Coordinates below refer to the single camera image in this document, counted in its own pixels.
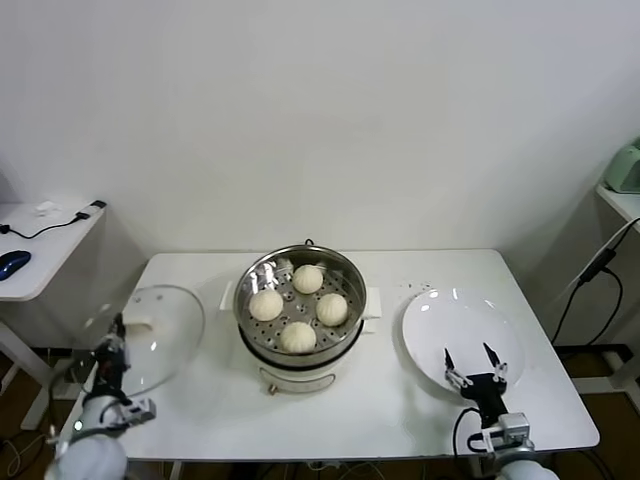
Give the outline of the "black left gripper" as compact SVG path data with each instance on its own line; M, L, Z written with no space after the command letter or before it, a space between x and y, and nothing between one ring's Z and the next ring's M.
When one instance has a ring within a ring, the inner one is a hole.
M126 326L122 313L118 312L112 320L110 334L105 335L92 352L96 361L92 397L126 397L122 390L123 377L129 369L125 346Z

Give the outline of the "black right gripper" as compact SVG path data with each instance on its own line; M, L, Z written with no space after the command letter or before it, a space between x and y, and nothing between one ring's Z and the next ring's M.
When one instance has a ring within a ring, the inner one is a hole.
M502 399L506 392L508 364L487 343L483 348L493 367L493 373L481 373L465 377L455 367L447 348L444 349L445 378L455 389L460 389L463 398L476 403L484 416L500 416L507 413Z

